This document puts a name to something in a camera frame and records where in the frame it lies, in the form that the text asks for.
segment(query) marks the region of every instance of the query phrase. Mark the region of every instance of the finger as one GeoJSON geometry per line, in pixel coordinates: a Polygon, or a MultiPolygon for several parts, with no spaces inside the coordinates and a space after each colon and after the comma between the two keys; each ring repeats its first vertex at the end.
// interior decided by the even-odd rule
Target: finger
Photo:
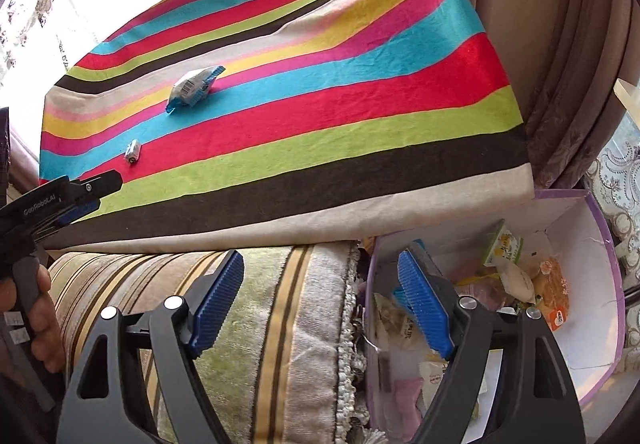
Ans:
{"type": "Polygon", "coordinates": [[[36,280],[41,292],[49,292],[51,289],[51,276],[49,275],[49,271],[42,265],[38,268],[36,280]]]}
{"type": "Polygon", "coordinates": [[[60,327],[56,319],[56,309],[49,294],[43,293],[38,296],[28,316],[34,332],[38,333],[54,327],[60,333],[60,327]]]}
{"type": "Polygon", "coordinates": [[[0,281],[0,312],[7,312],[15,305],[15,283],[11,278],[0,281]]]}
{"type": "Polygon", "coordinates": [[[62,345],[60,345],[60,348],[52,358],[44,362],[44,366],[51,374],[62,370],[62,367],[65,366],[65,350],[62,345]]]}
{"type": "Polygon", "coordinates": [[[56,357],[62,347],[60,335],[49,329],[38,334],[31,343],[31,353],[39,361],[49,361],[56,357]]]}

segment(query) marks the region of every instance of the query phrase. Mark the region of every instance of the beige curtain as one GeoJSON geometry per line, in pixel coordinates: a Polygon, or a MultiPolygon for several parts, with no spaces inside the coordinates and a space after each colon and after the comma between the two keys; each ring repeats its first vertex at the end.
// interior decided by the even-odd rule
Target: beige curtain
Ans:
{"type": "Polygon", "coordinates": [[[471,0],[510,77],[536,186],[573,187],[624,109],[617,77],[640,77],[633,0],[471,0]]]}

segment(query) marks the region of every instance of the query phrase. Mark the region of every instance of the sticker label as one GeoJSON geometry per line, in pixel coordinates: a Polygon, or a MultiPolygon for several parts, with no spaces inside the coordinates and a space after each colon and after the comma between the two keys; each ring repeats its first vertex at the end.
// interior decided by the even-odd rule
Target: sticker label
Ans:
{"type": "Polygon", "coordinates": [[[21,327],[24,325],[24,321],[22,319],[22,314],[18,311],[16,312],[5,312],[4,313],[4,322],[8,327],[21,327]]]}
{"type": "Polygon", "coordinates": [[[27,329],[24,327],[21,329],[12,330],[11,332],[9,332],[9,335],[11,336],[11,339],[13,340],[14,345],[20,345],[22,343],[26,343],[31,339],[29,337],[29,332],[27,332],[27,329]]]}

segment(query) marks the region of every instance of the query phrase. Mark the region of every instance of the striped tablecloth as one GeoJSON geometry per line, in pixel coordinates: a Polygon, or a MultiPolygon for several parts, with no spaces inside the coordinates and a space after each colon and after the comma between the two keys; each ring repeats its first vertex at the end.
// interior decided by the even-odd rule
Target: striped tablecloth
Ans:
{"type": "Polygon", "coordinates": [[[532,196],[518,106],[468,0],[164,0],[47,93],[42,180],[107,169],[122,191],[50,248],[311,243],[532,196]],[[206,100],[164,112],[178,78],[215,64],[206,100]]]}

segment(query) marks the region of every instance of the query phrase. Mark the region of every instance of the metal screw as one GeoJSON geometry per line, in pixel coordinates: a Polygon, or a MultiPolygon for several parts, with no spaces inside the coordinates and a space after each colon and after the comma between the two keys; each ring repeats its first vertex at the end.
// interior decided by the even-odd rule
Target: metal screw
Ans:
{"type": "Polygon", "coordinates": [[[473,310],[478,306],[478,302],[471,296],[463,296],[459,300],[460,306],[465,310],[473,310]]]}
{"type": "Polygon", "coordinates": [[[111,318],[114,318],[117,313],[118,313],[118,309],[116,309],[116,307],[112,307],[111,305],[109,305],[108,307],[105,307],[104,309],[102,309],[102,312],[100,312],[100,317],[102,319],[111,319],[111,318]]]}
{"type": "Polygon", "coordinates": [[[184,300],[180,296],[169,296],[164,300],[164,308],[169,310],[176,310],[184,300]]]}
{"type": "Polygon", "coordinates": [[[540,319],[542,318],[542,312],[540,312],[535,307],[528,307],[527,316],[529,316],[531,319],[540,319]]]}

